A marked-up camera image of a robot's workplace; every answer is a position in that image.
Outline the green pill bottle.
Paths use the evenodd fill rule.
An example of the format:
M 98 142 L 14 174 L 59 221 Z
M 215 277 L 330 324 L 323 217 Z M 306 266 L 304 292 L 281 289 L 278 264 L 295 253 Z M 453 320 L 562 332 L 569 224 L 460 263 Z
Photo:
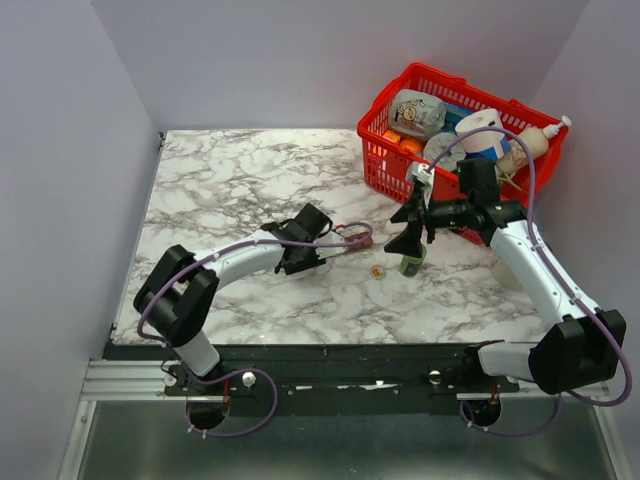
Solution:
M 405 277 L 415 277 L 421 269 L 424 262 L 424 256 L 411 257 L 403 256 L 401 259 L 399 271 Z

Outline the red weekly pill organizer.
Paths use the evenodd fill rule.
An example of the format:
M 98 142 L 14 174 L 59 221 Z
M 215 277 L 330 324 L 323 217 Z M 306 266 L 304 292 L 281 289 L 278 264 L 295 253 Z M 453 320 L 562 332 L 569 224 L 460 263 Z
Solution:
M 370 235 L 365 232 L 349 235 L 344 237 L 348 251 L 366 250 L 372 247 L 373 240 Z

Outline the gold bottle cap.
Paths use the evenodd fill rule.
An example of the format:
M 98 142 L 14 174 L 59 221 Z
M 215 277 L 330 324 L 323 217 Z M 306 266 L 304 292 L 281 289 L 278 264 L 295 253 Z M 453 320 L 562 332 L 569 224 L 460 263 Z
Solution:
M 386 276 L 386 271 L 382 266 L 376 265 L 371 268 L 371 274 L 374 278 L 384 278 Z

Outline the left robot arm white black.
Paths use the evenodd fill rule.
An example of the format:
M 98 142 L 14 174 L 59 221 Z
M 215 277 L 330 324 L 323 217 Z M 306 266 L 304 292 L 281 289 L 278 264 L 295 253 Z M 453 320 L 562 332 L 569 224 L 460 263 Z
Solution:
M 221 357 L 203 326 L 214 295 L 256 272 L 272 269 L 290 275 L 325 264 L 310 245 L 332 226 L 326 214 L 308 203 L 294 218 L 264 224 L 200 260 L 174 245 L 135 295 L 133 307 L 187 365 L 188 384 L 201 395 L 212 394 L 221 385 Z

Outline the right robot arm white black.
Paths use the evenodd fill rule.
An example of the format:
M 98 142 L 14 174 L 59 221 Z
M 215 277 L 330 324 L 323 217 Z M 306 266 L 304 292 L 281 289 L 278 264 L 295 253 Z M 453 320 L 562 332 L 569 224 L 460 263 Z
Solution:
M 437 201 L 431 197 L 429 165 L 409 167 L 413 191 L 391 218 L 405 228 L 385 251 L 417 258 L 439 229 L 475 231 L 506 263 L 547 324 L 538 342 L 499 340 L 478 346 L 477 357 L 460 367 L 462 384 L 480 392 L 496 376 L 508 376 L 553 395 L 613 378 L 626 332 L 622 315 L 602 309 L 569 278 L 520 201 L 501 199 L 490 160 L 463 160 L 458 173 L 463 198 Z

